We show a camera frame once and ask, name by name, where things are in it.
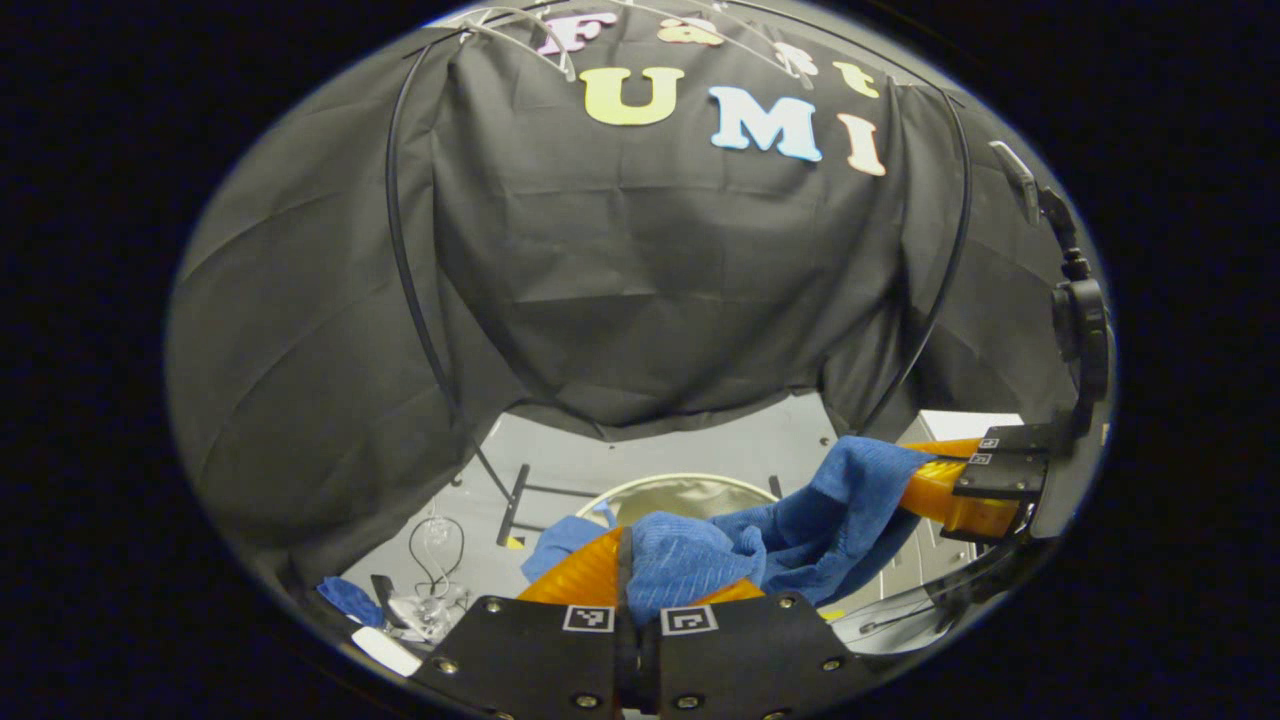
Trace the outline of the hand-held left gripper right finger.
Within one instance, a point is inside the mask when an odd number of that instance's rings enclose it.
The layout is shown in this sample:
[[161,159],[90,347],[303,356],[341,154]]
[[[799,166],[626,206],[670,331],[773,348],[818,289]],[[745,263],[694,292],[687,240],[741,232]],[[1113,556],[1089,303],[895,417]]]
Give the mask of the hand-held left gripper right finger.
[[663,609],[641,638],[640,710],[658,719],[818,719],[876,679],[795,593]]

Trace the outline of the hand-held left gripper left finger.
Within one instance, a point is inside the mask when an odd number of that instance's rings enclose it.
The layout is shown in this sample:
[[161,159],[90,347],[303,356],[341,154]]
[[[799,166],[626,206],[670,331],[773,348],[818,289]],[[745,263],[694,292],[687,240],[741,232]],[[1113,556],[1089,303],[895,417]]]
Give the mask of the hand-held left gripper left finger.
[[581,551],[593,600],[548,603],[480,597],[411,673],[416,691],[462,719],[622,719],[641,667],[641,632],[626,600],[632,532]]

